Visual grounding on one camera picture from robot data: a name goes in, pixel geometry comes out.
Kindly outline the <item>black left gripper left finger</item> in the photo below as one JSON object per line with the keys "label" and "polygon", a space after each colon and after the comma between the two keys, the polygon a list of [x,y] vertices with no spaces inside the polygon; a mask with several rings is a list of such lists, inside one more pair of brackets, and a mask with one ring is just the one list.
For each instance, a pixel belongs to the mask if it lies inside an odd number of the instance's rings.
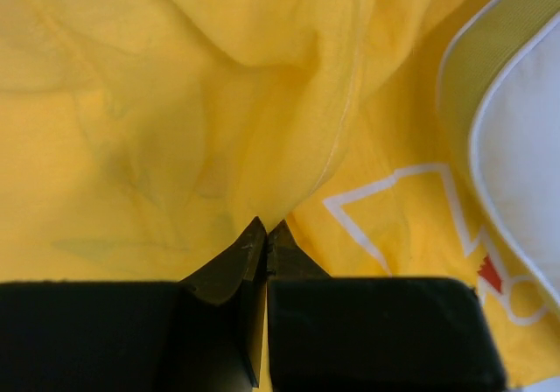
{"label": "black left gripper left finger", "polygon": [[250,391],[259,384],[267,233],[179,282],[1,286],[4,391]]}

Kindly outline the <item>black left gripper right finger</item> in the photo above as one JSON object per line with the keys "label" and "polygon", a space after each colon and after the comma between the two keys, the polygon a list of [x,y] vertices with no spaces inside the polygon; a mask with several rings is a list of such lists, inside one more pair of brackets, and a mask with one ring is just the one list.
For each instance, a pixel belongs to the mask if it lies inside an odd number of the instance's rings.
{"label": "black left gripper right finger", "polygon": [[275,391],[504,391],[473,288],[446,277],[333,277],[286,223],[268,238]]}

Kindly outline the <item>yellow Pikachu pillowcase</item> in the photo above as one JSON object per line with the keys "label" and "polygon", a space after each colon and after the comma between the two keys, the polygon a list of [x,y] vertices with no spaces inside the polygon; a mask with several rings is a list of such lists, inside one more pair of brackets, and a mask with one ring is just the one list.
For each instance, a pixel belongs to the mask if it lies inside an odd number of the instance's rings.
{"label": "yellow Pikachu pillowcase", "polygon": [[1,0],[1,278],[178,280],[287,221],[336,276],[471,285],[511,384],[558,390],[558,319],[437,117],[489,1]]}

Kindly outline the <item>white pillow with yellow edge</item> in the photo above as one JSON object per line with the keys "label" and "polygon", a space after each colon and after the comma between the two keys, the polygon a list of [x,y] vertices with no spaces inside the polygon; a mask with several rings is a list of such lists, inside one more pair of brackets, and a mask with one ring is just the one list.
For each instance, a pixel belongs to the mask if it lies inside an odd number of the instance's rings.
{"label": "white pillow with yellow edge", "polygon": [[447,46],[437,110],[495,232],[559,309],[559,0],[491,0]]}

